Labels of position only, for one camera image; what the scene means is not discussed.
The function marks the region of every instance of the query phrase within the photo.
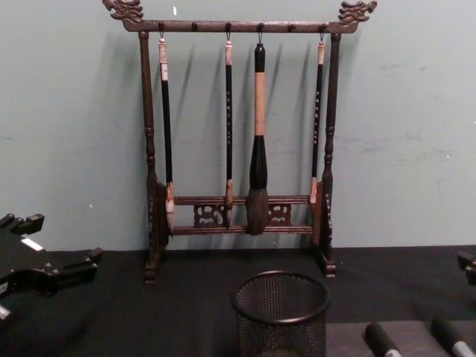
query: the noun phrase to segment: hanging loop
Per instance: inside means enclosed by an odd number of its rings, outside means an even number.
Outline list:
[[[263,37],[263,28],[265,27],[265,24],[262,22],[258,25],[258,40],[261,43],[261,38]]]
[[[231,22],[227,22],[225,25],[225,31],[226,31],[226,39],[230,41],[230,36],[231,36]]]
[[[158,34],[160,35],[161,39],[164,38],[164,23],[163,22],[158,23]]]

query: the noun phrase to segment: mesh wastebasket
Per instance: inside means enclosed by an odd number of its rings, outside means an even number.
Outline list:
[[[267,271],[231,295],[240,357],[324,357],[329,289],[286,271]]]

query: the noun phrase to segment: wooden brush stand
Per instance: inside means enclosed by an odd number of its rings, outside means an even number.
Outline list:
[[[341,35],[354,33],[360,22],[369,19],[377,3],[343,2],[338,22],[238,22],[238,21],[179,21],[144,20],[140,0],[103,0],[111,17],[121,20],[129,32],[137,32],[141,46],[142,95],[147,154],[147,208],[149,256],[145,266],[145,282],[154,283],[170,232],[165,212],[165,185],[158,181],[155,171],[154,116],[149,63],[150,32],[254,32],[254,33],[329,33],[331,54],[327,94],[326,143],[324,171],[318,182],[318,199],[309,203],[309,196],[269,196],[268,224],[264,234],[311,234],[310,247],[327,277],[335,276],[332,260],[332,153],[334,151],[335,114],[337,109],[338,58]],[[224,196],[176,196],[176,205],[193,206],[193,225],[177,226],[174,235],[246,234],[245,225],[229,228],[225,224]],[[244,205],[245,197],[235,196],[234,205]],[[292,205],[309,205],[312,219],[308,225],[292,224]]]

